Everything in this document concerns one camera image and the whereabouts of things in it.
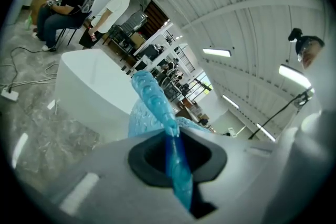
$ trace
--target floor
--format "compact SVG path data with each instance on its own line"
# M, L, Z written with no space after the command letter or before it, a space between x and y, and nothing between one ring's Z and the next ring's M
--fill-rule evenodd
M3 29L0 65L11 64L10 51L17 46L38 51L44 45L43 42L32 38L32 26L30 30L26 30L27 17L28 12L23 10L15 25ZM56 52L31 54L22 49L13 51L18 70L15 81L38 81L55 77L47 75L45 69L53 63L58 63L64 52L82 49L78 41L84 30L84 27L78 30L70 45L66 46L72 34L69 33ZM120 57L109 47L102 45L102 41L99 41L95 48L102 49L121 67L125 64L120 62ZM57 66L51 67L48 72L57 72ZM14 75L13 67L0 67L0 84L10 83ZM19 93L17 102L0 97L0 111L4 124L1 144L4 151L11 161L13 150L20 137L24 133L28 135L15 172L18 178L42 193L47 184L62 170L79 161L105 141L104 137L72 119L62 109L58 109L57 114L55 108L48 109L48 104L53 100L54 81L55 79L51 79L45 81L47 84L26 84L14 88L13 90Z

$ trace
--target white table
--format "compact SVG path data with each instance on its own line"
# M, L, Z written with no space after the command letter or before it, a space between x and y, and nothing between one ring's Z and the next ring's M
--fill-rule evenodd
M103 135L106 142L127 137L129 116L138 98L131 78L102 50L61 56L55 86L57 105Z

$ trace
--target hand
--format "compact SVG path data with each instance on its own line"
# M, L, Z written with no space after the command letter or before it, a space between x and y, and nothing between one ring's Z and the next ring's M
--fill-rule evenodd
M93 27L89 30L89 35L92 36L97 30Z

